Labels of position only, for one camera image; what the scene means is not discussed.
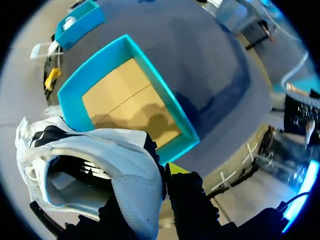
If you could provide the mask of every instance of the yellow tag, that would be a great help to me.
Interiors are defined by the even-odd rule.
[[[52,91],[52,90],[53,90],[53,89],[52,89],[52,82],[53,82],[57,77],[59,77],[60,73],[61,73],[61,72],[60,72],[59,68],[54,67],[54,68],[51,70],[49,76],[46,78],[46,80],[45,80],[45,82],[44,82],[44,86],[45,86],[46,89],[48,89],[49,91]]]
[[[170,167],[171,175],[178,174],[178,173],[181,173],[181,174],[189,174],[190,173],[189,171],[183,169],[180,166],[173,164],[172,162],[169,162],[169,167]]]

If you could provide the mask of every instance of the table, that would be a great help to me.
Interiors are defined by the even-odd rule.
[[[63,54],[49,101],[96,51],[129,34],[174,93],[200,143],[174,163],[205,177],[256,130],[271,108],[258,66],[231,32],[191,0],[98,0],[106,21]]]

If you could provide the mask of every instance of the shoe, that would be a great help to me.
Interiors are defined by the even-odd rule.
[[[17,165],[31,201],[44,210],[98,219],[98,209],[111,193],[87,180],[94,176],[99,183],[110,181],[121,213],[137,237],[156,239],[163,182],[157,163],[144,149],[148,136],[127,129],[76,132],[60,117],[32,124],[24,118],[16,130]],[[60,171],[53,171],[58,165]]]

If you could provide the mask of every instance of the yellow object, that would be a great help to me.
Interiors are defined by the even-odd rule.
[[[82,96],[82,100],[97,129],[145,131],[158,148],[181,134],[134,58],[102,78]]]
[[[52,83],[54,82],[55,79],[57,79],[60,75],[60,69],[54,67],[49,76],[46,78],[45,82],[44,82],[44,86],[47,90],[52,91],[53,87],[52,87]]]
[[[173,164],[172,162],[169,162],[169,167],[170,167],[171,175],[178,174],[178,173],[181,173],[181,174],[189,174],[190,173],[189,171],[183,169],[180,166]]]

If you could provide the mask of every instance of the teal tray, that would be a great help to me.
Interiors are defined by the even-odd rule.
[[[68,17],[75,17],[76,22],[64,31],[63,25]],[[64,50],[68,50],[84,35],[105,21],[100,6],[94,1],[86,1],[57,24],[54,39]]]
[[[84,106],[82,96],[104,76],[131,58],[134,58],[144,71],[181,131],[181,135],[157,149],[160,164],[173,162],[197,145],[200,141],[199,137],[166,82],[127,34],[112,41],[91,56],[59,90],[58,99],[65,122],[70,128],[79,132],[95,129]]]

